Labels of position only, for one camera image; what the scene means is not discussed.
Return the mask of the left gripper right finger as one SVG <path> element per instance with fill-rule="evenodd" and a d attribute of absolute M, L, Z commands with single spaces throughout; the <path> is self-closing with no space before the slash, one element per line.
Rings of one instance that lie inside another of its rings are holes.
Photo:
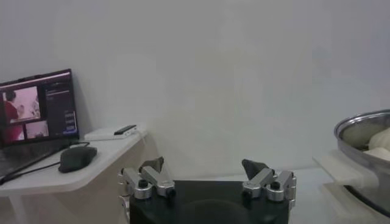
<path fill-rule="evenodd" d="M 284 170 L 279 174 L 265 163 L 243 159 L 241 165 L 248 177 L 243 182 L 242 195 L 253 200 L 265 195 L 270 201 L 295 201 L 296 176 L 292 171 Z"/>

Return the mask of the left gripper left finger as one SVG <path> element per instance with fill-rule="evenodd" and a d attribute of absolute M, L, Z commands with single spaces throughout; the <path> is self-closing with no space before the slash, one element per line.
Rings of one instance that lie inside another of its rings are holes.
<path fill-rule="evenodd" d="M 119 183 L 124 185 L 126 195 L 137 200 L 148 200 L 153 189 L 157 195 L 171 200 L 176 196 L 175 182 L 162 174 L 164 157 L 147 160 L 138 168 L 122 168 L 119 171 Z"/>

